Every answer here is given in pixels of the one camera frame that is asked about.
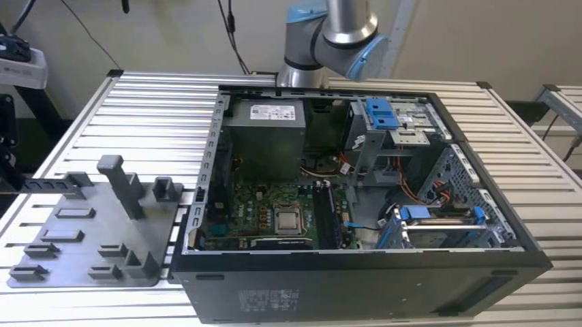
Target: silver metal cylinder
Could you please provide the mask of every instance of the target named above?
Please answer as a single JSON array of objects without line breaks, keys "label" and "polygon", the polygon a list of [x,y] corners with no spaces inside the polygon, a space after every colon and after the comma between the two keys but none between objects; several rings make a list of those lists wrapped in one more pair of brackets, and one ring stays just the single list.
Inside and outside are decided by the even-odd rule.
[{"label": "silver metal cylinder", "polygon": [[367,0],[327,0],[323,34],[332,43],[358,43],[374,34],[378,17]]},{"label": "silver metal cylinder", "polygon": [[279,87],[304,87],[312,89],[326,89],[326,68],[315,70],[300,70],[284,64],[276,76],[276,85]]}]

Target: gray plastic holder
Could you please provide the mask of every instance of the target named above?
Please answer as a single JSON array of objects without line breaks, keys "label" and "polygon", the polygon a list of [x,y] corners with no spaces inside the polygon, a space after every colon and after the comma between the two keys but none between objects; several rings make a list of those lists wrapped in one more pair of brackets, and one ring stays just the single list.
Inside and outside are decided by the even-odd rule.
[{"label": "gray plastic holder", "polygon": [[122,156],[103,156],[92,183],[83,172],[66,179],[79,188],[63,196],[20,264],[11,287],[146,287],[159,281],[183,185],[170,177],[140,183]]}]

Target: slotted aluminum surface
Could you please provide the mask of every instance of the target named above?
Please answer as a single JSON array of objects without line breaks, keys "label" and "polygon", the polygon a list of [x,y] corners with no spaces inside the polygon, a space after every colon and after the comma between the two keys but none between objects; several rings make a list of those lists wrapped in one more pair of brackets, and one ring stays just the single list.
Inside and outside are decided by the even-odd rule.
[{"label": "slotted aluminum surface", "polygon": [[[36,177],[88,171],[95,181],[103,154],[124,156],[124,169],[143,181],[170,175],[190,189],[204,148],[204,131],[219,84],[272,85],[266,76],[203,76],[127,72],[108,78],[79,115]],[[567,170],[495,92],[475,83],[332,79],[332,88],[437,92],[505,196],[538,239],[554,269],[474,319],[330,322],[294,326],[581,326],[582,325],[582,191]],[[8,270],[33,239],[59,196],[19,196],[0,220],[0,322],[37,326],[196,326],[199,320],[179,285],[155,287],[11,289]],[[174,230],[171,241],[178,235]],[[170,263],[172,246],[168,246]]]}]

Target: printed label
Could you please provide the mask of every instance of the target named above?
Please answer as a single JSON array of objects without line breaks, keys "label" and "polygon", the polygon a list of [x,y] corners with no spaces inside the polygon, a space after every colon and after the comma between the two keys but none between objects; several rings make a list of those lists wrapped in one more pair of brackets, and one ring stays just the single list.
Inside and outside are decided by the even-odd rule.
[{"label": "printed label", "polygon": [[251,119],[266,121],[294,121],[294,106],[266,106],[256,104],[251,107]]},{"label": "printed label", "polygon": [[243,312],[296,311],[299,290],[242,290],[238,299]]},{"label": "printed label", "polygon": [[414,121],[413,117],[409,116],[398,116],[398,120],[403,123],[411,123]]},{"label": "printed label", "polygon": [[347,172],[350,171],[350,167],[351,167],[350,164],[345,162],[345,164],[342,165],[342,168],[340,168],[339,172],[340,172],[342,174],[347,174]]}]

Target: orange wire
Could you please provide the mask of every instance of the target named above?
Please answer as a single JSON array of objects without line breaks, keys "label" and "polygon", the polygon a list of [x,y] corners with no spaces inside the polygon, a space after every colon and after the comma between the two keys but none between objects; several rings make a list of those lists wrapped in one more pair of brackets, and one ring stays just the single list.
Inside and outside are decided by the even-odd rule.
[{"label": "orange wire", "polygon": [[[439,187],[439,186],[442,186],[445,184],[445,182],[443,181],[435,181],[433,184],[437,185],[437,187]],[[451,192],[450,191],[445,191],[445,192],[441,192],[441,194],[443,195],[443,197],[446,198],[446,201],[449,202],[451,200]]]},{"label": "orange wire", "polygon": [[399,179],[401,179],[401,188],[402,188],[402,192],[409,196],[409,198],[422,204],[422,205],[427,205],[426,202],[423,202],[418,196],[414,195],[413,191],[410,190],[409,184],[407,184],[407,180],[403,178],[403,174],[402,174],[402,166],[401,166],[401,158],[397,157],[397,166],[398,166],[398,175],[399,175]]}]

